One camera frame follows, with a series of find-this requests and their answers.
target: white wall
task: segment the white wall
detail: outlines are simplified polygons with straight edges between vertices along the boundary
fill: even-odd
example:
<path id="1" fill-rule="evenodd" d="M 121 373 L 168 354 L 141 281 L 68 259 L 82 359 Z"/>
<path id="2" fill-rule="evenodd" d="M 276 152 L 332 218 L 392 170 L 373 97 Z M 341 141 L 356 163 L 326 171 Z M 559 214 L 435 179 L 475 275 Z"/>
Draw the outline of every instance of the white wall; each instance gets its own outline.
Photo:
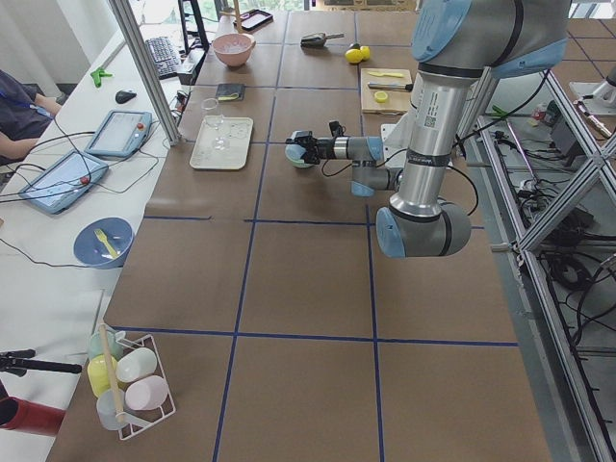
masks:
<path id="1" fill-rule="evenodd" d="M 106 0 L 0 1 L 0 68 L 50 96 L 77 83 L 117 29 Z"/>

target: white cup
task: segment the white cup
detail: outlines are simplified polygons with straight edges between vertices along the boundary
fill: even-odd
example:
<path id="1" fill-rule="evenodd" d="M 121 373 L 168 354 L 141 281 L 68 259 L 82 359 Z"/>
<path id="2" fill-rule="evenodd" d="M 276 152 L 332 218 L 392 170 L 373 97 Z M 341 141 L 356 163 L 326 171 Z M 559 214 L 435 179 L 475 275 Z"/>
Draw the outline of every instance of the white cup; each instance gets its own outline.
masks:
<path id="1" fill-rule="evenodd" d="M 167 381 L 149 375 L 131 384 L 126 390 L 126 405 L 136 411 L 148 411 L 163 405 L 169 394 Z"/>
<path id="2" fill-rule="evenodd" d="M 122 396 L 122 402 L 124 402 L 125 394 L 121 390 L 119 391 Z M 98 413 L 98 419 L 104 428 L 108 430 L 120 430 L 124 428 L 128 423 L 126 421 L 120 423 L 116 419 L 116 405 L 114 404 L 114 394 L 111 390 L 104 392 L 96 401 L 96 412 Z"/>
<path id="3" fill-rule="evenodd" d="M 117 362 L 115 376 L 120 382 L 134 382 L 154 373 L 157 365 L 156 353 L 142 346 L 134 349 Z"/>

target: black tripod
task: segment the black tripod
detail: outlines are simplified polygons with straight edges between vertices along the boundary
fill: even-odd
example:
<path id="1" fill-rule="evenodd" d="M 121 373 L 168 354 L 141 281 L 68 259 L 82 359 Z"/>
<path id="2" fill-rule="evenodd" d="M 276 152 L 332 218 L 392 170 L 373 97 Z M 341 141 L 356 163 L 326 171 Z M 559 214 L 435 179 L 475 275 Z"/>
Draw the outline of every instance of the black tripod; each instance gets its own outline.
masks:
<path id="1" fill-rule="evenodd" d="M 9 372 L 18 377 L 23 377 L 28 370 L 81 373 L 82 367 L 78 364 L 52 363 L 30 359 L 36 355 L 37 352 L 33 349 L 0 353 L 0 372 Z"/>

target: cup rack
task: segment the cup rack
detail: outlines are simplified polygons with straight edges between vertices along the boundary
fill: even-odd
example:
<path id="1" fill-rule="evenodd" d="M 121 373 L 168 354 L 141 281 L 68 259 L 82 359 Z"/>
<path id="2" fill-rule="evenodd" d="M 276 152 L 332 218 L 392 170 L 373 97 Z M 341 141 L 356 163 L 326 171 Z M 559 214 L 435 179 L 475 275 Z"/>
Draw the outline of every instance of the cup rack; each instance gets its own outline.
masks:
<path id="1" fill-rule="evenodd" d="M 156 409 L 148 411 L 134 411 L 124 407 L 122 397 L 119 392 L 119 387 L 117 385 L 116 373 L 112 365 L 112 354 L 109 348 L 109 343 L 106 335 L 108 329 L 109 327 L 105 324 L 100 324 L 98 326 L 101 344 L 103 346 L 103 354 L 105 356 L 107 375 L 109 377 L 111 390 L 114 395 L 114 404 L 116 410 L 115 419 L 119 423 L 128 423 L 123 428 L 117 431 L 119 439 L 121 441 L 125 441 L 139 435 L 140 433 L 143 433 L 145 430 L 154 426 L 155 424 L 159 424 L 164 419 L 174 414 L 176 409 L 175 403 L 173 402 L 173 396 L 171 395 L 171 391 L 169 391 L 169 393 L 167 394 L 167 399 L 165 399 L 163 404 L 161 404 Z M 161 357 L 158 353 L 158 349 L 156 348 L 156 343 L 154 342 L 154 338 L 150 334 L 144 335 L 143 337 L 140 337 L 135 341 L 121 339 L 118 340 L 118 342 L 125 348 L 137 349 L 139 347 L 146 347 L 154 351 L 157 360 L 157 366 L 156 370 L 154 371 L 154 374 L 159 375 L 165 381 L 167 381 L 165 371 L 163 370 L 163 364 L 161 363 Z"/>

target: lanyard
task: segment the lanyard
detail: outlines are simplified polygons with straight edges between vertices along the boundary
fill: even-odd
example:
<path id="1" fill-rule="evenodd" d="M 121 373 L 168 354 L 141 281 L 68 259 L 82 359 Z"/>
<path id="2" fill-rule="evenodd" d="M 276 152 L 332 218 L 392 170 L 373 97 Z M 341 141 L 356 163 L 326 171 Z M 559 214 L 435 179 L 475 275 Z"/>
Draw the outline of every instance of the lanyard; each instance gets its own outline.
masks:
<path id="1" fill-rule="evenodd" d="M 37 113 L 39 113 L 42 116 L 53 118 L 51 113 L 47 111 L 45 108 L 42 108 L 41 106 L 37 106 L 36 104 L 26 103 L 25 101 L 17 101 L 16 99 L 9 98 L 1 90 L 0 90 L 0 98 L 6 99 L 7 101 L 9 101 L 11 104 L 15 106 L 19 106 L 21 108 L 26 108 L 26 109 L 34 109 L 35 111 L 37 111 Z"/>

